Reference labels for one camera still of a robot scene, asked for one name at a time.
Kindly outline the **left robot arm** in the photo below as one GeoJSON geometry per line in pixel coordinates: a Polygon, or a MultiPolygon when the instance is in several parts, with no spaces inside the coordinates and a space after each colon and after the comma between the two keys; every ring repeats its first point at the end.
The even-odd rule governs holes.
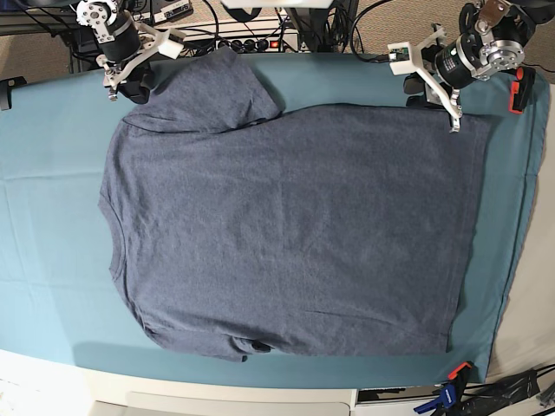
{"type": "Polygon", "coordinates": [[[415,46],[389,46],[390,65],[406,65],[403,92],[407,107],[444,109],[453,132],[460,130],[460,91],[498,73],[513,76],[508,111],[524,113],[536,78],[524,68],[525,46],[536,27],[554,18],[553,1],[477,1],[466,3],[459,15],[459,36],[447,42],[444,28],[415,46]]]}

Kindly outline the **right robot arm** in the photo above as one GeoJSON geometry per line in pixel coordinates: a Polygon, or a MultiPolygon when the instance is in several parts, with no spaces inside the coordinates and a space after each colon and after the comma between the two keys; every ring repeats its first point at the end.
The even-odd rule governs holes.
{"type": "Polygon", "coordinates": [[[175,59],[183,49],[177,34],[135,21],[116,1],[80,1],[76,20],[93,30],[100,45],[95,60],[104,69],[111,101],[122,94],[135,104],[147,103],[154,81],[149,60],[157,54],[175,59]]]}

